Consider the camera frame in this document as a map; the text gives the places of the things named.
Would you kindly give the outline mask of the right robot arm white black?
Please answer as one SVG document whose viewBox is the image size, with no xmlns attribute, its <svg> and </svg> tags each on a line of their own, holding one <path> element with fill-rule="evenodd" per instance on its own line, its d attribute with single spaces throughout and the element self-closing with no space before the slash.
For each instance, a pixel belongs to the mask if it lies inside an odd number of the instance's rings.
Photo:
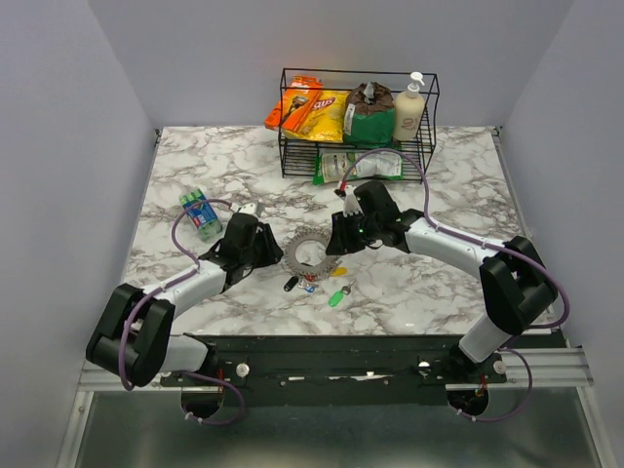
<svg viewBox="0 0 624 468">
<path fill-rule="evenodd" d="M 438 259 L 481 282 L 486 313 L 448 358 L 449 372 L 459 381 L 481 374 L 485 359 L 528 330 L 561 296 L 525 237 L 492 241 L 434 220 L 427 208 L 402 212 L 379 180 L 358 187 L 341 181 L 335 194 L 343 208 L 331 216 L 328 255 L 354 254 L 379 242 Z"/>
</svg>

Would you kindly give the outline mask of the metal toothed key ring disc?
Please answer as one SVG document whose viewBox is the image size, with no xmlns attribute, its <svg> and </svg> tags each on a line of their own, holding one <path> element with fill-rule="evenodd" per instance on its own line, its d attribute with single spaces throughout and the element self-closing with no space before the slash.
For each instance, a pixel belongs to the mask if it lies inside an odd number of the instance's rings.
<svg viewBox="0 0 624 468">
<path fill-rule="evenodd" d="M 338 257 L 326 254 L 329 241 L 330 233 L 326 229 L 297 228 L 284 240 L 284 268 L 299 278 L 313 281 L 329 278 L 338 266 Z"/>
</svg>

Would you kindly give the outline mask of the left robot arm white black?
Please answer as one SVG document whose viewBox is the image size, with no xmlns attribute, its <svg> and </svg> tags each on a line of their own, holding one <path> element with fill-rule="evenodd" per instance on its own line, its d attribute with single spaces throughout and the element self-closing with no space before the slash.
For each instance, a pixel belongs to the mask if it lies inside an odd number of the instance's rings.
<svg viewBox="0 0 624 468">
<path fill-rule="evenodd" d="M 234 214 L 223 238 L 191 267 L 148 287 L 118 286 L 87 344 L 86 359 L 128 388 L 175 371 L 196 385 L 209 383 L 216 371 L 213 347 L 204 338 L 172 335 L 174 320 L 282 257 L 269 224 L 253 214 Z"/>
</svg>

